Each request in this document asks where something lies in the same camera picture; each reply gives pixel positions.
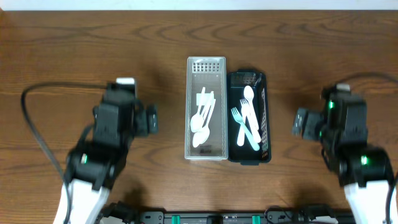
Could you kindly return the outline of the white plastic fork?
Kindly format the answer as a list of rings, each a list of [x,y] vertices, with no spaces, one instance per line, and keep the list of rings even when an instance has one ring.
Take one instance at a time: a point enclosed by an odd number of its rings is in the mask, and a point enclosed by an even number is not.
[[[246,123],[246,112],[242,112],[242,117],[243,117],[243,123]],[[238,133],[238,137],[237,137],[237,142],[236,144],[238,146],[243,146],[244,145],[244,139],[245,139],[245,133],[244,133],[244,129],[240,128],[239,129],[239,133]]]
[[[254,140],[253,135],[251,134],[250,130],[246,127],[246,125],[243,122],[243,117],[241,116],[240,112],[238,111],[238,109],[236,107],[231,109],[231,114],[233,115],[233,119],[235,120],[235,122],[237,122],[238,124],[240,124],[240,127],[243,128],[244,133],[251,145],[251,147],[255,150],[258,151],[260,150],[260,146],[259,144]]]
[[[246,117],[249,121],[249,126],[250,126],[250,130],[251,130],[251,134],[253,136],[253,139],[256,143],[260,143],[261,142],[261,137],[259,135],[259,132],[256,128],[256,121],[254,120],[254,117],[251,114],[251,109],[250,109],[250,105],[249,102],[246,99],[240,99],[240,103],[242,106],[242,109],[245,111]]]

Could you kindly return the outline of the white plastic utensil pinkish handle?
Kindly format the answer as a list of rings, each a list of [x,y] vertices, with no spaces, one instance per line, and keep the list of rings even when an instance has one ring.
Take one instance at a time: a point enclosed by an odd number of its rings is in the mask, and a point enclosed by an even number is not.
[[[258,122],[257,122],[257,116],[256,116],[256,112],[254,110],[254,105],[253,105],[254,91],[253,91],[251,86],[246,85],[244,87],[244,97],[249,103],[249,111],[250,111],[251,119],[254,122],[255,128],[258,130],[259,129],[259,125],[258,125]]]

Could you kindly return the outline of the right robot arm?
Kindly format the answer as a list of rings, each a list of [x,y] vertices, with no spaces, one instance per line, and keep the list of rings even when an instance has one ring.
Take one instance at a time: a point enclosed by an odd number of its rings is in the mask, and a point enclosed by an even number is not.
[[[327,169],[336,174],[356,223],[397,223],[396,184],[387,152],[368,143],[365,106],[299,108],[292,133],[319,142]]]

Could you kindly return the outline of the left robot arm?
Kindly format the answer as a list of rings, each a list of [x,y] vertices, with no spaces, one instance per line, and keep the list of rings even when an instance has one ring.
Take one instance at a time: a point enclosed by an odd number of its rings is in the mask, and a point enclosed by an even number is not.
[[[143,106],[139,100],[103,101],[93,116],[94,123],[68,153],[55,223],[96,223],[134,138],[159,131],[156,105]]]

